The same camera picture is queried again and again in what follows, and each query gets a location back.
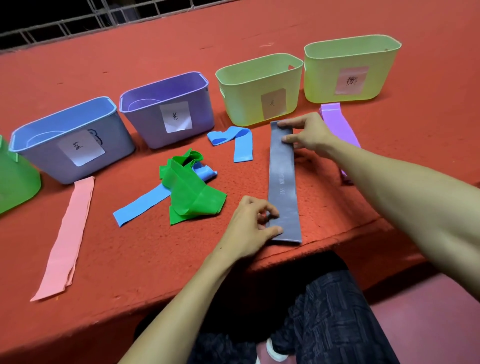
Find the dark background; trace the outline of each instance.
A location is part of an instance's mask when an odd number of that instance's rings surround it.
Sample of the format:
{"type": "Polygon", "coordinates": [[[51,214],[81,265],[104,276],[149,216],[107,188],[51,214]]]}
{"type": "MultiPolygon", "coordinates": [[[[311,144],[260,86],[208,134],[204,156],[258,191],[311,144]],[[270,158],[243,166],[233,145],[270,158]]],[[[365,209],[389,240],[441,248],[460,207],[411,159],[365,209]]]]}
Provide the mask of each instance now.
{"type": "MultiPolygon", "coordinates": [[[[96,9],[103,9],[100,0],[90,0],[96,9]]],[[[107,0],[111,9],[132,4],[141,4],[148,0],[107,0]]],[[[194,5],[205,5],[217,0],[193,0],[194,5]]],[[[174,12],[190,7],[190,0],[164,0],[156,3],[160,13],[174,12]]],[[[27,28],[34,25],[47,24],[54,21],[65,20],[82,15],[92,14],[87,0],[22,0],[6,1],[0,11],[0,33],[11,30],[27,28]]],[[[117,23],[125,23],[126,19],[120,11],[115,12],[117,23]]],[[[154,4],[141,5],[137,12],[129,20],[156,16],[154,4]]],[[[105,26],[112,26],[107,15],[100,16],[105,26]]],[[[89,30],[100,29],[101,26],[95,17],[76,20],[67,23],[72,34],[78,34],[89,30]]],[[[58,25],[52,25],[43,29],[34,29],[30,34],[35,41],[40,42],[64,36],[58,25]]],[[[20,34],[0,37],[0,49],[9,49],[27,44],[20,34]]]]}

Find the metal railing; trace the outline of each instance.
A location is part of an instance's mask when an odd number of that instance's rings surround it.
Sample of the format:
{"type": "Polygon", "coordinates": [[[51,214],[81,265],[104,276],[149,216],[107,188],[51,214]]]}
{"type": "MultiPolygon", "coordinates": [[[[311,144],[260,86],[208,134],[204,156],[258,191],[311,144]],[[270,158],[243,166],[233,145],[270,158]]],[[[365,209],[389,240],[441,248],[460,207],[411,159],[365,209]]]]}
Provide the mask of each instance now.
{"type": "Polygon", "coordinates": [[[145,22],[148,20],[162,18],[169,15],[175,15],[181,12],[189,12],[192,10],[206,8],[209,6],[214,6],[214,5],[235,1],[235,0],[219,0],[219,1],[215,1],[205,5],[194,5],[194,0],[190,0],[190,7],[177,10],[174,12],[166,12],[166,13],[160,13],[160,10],[157,5],[159,2],[162,2],[165,0],[150,0],[146,2],[136,3],[132,5],[124,5],[119,7],[112,7],[111,5],[109,6],[107,4],[107,0],[100,0],[103,5],[103,8],[100,8],[100,9],[98,9],[95,6],[95,3],[93,2],[93,0],[86,0],[86,1],[90,7],[90,10],[92,11],[91,14],[0,33],[0,41],[2,40],[3,37],[14,36],[14,35],[20,35],[25,41],[25,44],[22,44],[19,46],[0,49],[0,53],[10,52],[18,49],[24,49],[24,48],[32,47],[38,44],[56,42],[59,40],[68,39],[75,36],[82,36],[85,34],[95,33],[95,32],[99,32],[102,30],[110,29],[110,28],[125,25],[125,24],[145,22]],[[156,15],[148,16],[148,17],[140,17],[137,11],[138,10],[137,8],[143,7],[146,5],[154,5],[156,9],[156,15]],[[84,19],[95,19],[98,23],[98,28],[75,33],[71,31],[70,28],[68,27],[69,23],[79,21],[79,20],[84,20],[84,19]],[[32,35],[32,31],[34,30],[45,29],[45,28],[55,27],[55,26],[60,28],[60,31],[63,34],[62,36],[56,36],[46,40],[37,40],[32,35]]]}

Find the plastic storage basket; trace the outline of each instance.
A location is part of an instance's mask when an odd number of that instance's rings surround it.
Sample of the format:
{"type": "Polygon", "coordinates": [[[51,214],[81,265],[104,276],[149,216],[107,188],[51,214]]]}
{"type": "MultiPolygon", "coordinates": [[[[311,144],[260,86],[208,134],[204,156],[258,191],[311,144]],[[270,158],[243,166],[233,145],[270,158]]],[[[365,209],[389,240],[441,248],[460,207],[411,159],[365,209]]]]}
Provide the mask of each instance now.
{"type": "Polygon", "coordinates": [[[0,214],[36,195],[40,189],[40,173],[28,160],[8,151],[8,143],[0,135],[0,214]]]}
{"type": "Polygon", "coordinates": [[[15,130],[10,151],[63,184],[75,182],[135,150],[108,97],[97,97],[15,130]]]}
{"type": "Polygon", "coordinates": [[[208,81],[188,72],[134,88],[120,96],[125,114],[150,148],[204,133],[214,126],[208,81]]]}
{"type": "Polygon", "coordinates": [[[303,83],[307,100],[325,103],[377,96],[401,46],[383,35],[306,45],[303,83]]]}
{"type": "Polygon", "coordinates": [[[232,123],[247,126],[297,107],[303,61],[276,53],[219,69],[215,75],[232,123]]]}

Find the forearm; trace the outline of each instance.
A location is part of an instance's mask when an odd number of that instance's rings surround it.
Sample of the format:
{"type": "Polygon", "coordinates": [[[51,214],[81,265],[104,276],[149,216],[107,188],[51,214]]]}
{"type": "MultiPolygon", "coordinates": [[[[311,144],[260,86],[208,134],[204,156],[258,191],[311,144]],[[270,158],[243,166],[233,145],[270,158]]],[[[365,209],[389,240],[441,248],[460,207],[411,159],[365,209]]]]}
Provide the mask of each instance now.
{"type": "Polygon", "coordinates": [[[338,139],[324,151],[367,201],[441,270],[480,298],[480,190],[338,139]]]}
{"type": "Polygon", "coordinates": [[[130,347],[119,364],[183,364],[231,264],[210,254],[198,272],[130,347]]]}

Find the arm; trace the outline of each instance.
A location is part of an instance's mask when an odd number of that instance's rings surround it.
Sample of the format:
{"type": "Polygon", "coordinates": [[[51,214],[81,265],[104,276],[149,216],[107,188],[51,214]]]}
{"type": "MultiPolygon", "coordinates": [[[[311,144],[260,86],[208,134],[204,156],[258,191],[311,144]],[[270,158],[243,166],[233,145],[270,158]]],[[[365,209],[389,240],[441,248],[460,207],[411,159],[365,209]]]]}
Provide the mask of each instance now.
{"type": "Polygon", "coordinates": [[[405,232],[442,272],[480,300],[480,190],[445,174],[382,157],[343,142],[318,113],[279,122],[305,129],[288,135],[336,162],[365,199],[405,232]]]}
{"type": "Polygon", "coordinates": [[[265,200],[242,198],[214,251],[119,364],[187,362],[208,306],[233,264],[254,255],[267,240],[282,233],[278,226],[265,229],[261,225],[266,211],[278,216],[278,210],[265,200]]]}

